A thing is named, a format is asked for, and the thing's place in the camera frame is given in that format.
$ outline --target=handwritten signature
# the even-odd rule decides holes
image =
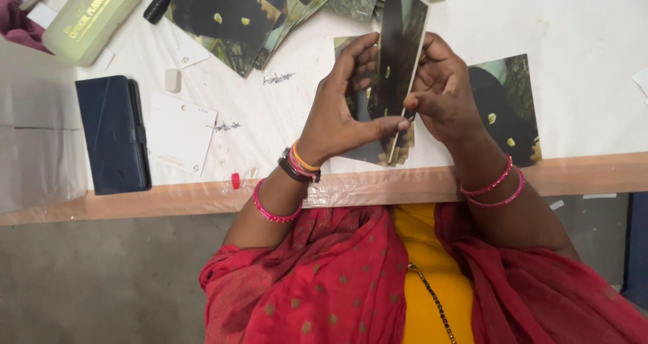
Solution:
[[[287,81],[288,79],[291,79],[295,74],[297,73],[288,73],[282,75],[277,75],[275,73],[274,77],[263,77],[263,85],[265,86],[266,84],[281,83],[283,81]]]
[[[228,131],[230,129],[237,129],[239,127],[241,127],[241,125],[239,125],[238,123],[232,123],[231,125],[226,125],[225,122],[223,122],[221,126],[216,126],[213,127],[212,129],[214,129],[214,133],[217,133],[219,131]]]

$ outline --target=wristwatch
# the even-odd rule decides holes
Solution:
[[[279,166],[281,167],[281,169],[283,169],[284,172],[286,172],[286,174],[290,178],[294,179],[297,182],[315,182],[315,183],[319,183],[320,182],[320,177],[322,175],[321,170],[318,170],[317,174],[315,175],[315,178],[309,177],[307,175],[299,174],[295,170],[295,168],[293,168],[293,166],[291,166],[290,163],[288,162],[288,153],[289,152],[290,152],[290,148],[286,148],[286,150],[284,150],[283,154],[279,158]]]

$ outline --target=gray floor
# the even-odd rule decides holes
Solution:
[[[627,195],[561,199],[581,258],[620,285]],[[0,343],[202,343],[198,272],[232,216],[0,227]]]

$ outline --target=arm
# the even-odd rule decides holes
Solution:
[[[502,175],[507,158],[482,124],[464,61],[436,34],[426,35],[423,51],[414,92],[405,107],[417,110],[432,135],[448,148],[466,190],[482,189]],[[514,171],[473,199],[493,204],[512,196],[520,182]],[[470,204],[470,211],[490,244],[513,249],[544,247],[579,260],[563,225],[528,182],[508,205],[486,209]]]
[[[331,73],[320,82],[297,142],[297,153],[307,164],[321,166],[330,157],[409,127],[405,117],[387,116],[361,123],[353,120],[349,112],[346,96],[371,83],[361,75],[375,67],[376,41],[377,33],[357,38],[340,53]],[[306,197],[307,188],[308,183],[293,180],[277,167],[259,186],[259,201],[271,214],[289,216]],[[241,249],[275,247],[291,228],[292,223],[276,223],[263,217],[253,199],[249,199],[227,231],[223,244]]]

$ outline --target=woman's left hand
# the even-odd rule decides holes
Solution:
[[[311,166],[321,166],[330,157],[371,141],[403,131],[409,121],[401,116],[385,116],[370,122],[353,119],[346,97],[371,83],[362,77],[376,66],[378,33],[358,37],[337,58],[333,70],[320,81],[297,153]]]

